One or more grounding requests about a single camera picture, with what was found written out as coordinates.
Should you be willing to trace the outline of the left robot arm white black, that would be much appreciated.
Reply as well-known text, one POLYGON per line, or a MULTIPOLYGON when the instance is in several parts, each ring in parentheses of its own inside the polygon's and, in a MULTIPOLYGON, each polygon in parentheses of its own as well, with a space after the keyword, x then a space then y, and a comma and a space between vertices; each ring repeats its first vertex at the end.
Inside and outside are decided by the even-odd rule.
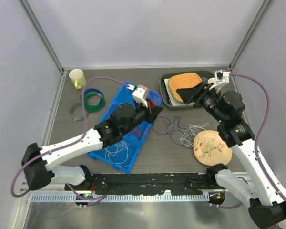
POLYGON ((71 187, 88 190, 92 184, 88 168, 84 165, 66 167, 62 164, 122 141, 123 136, 142 122, 153 124, 162 110, 162 107, 156 105, 122 104, 108 119, 82 135, 49 146, 39 147, 37 143, 28 145, 21 165, 29 190, 42 189, 57 180, 63 180, 71 187))

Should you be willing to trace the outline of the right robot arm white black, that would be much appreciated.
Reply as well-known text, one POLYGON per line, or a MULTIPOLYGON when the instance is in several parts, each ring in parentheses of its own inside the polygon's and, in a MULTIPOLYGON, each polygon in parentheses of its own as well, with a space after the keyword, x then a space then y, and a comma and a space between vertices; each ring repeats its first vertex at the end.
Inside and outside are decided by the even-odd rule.
POLYGON ((228 189, 248 209, 252 221, 266 229, 286 219, 286 189, 277 180, 263 155, 255 148, 250 126, 242 118, 245 108, 241 94, 227 91, 220 96, 210 84, 177 89, 185 104, 194 102, 219 122, 221 139, 238 157, 253 186, 236 178, 223 164, 207 169, 206 184, 228 189))

